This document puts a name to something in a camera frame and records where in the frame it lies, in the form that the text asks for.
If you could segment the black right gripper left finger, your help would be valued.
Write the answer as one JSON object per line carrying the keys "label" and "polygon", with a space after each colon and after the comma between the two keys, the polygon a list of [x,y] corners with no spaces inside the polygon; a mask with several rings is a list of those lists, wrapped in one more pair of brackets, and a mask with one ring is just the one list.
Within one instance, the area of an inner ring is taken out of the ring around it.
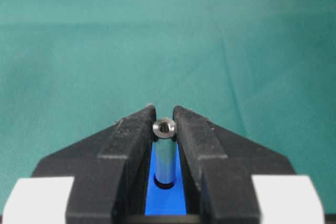
{"label": "black right gripper left finger", "polygon": [[144,214],[155,119],[155,107],[146,106],[39,161],[33,177],[74,178],[67,223],[116,223]]}

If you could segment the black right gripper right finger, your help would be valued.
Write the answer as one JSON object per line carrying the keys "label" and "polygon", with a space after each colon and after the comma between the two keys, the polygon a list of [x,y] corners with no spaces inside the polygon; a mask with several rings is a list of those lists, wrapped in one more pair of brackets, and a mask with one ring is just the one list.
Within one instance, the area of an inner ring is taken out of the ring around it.
{"label": "black right gripper right finger", "polygon": [[286,156],[176,106],[186,210],[202,223],[260,223],[252,175],[294,175]]}

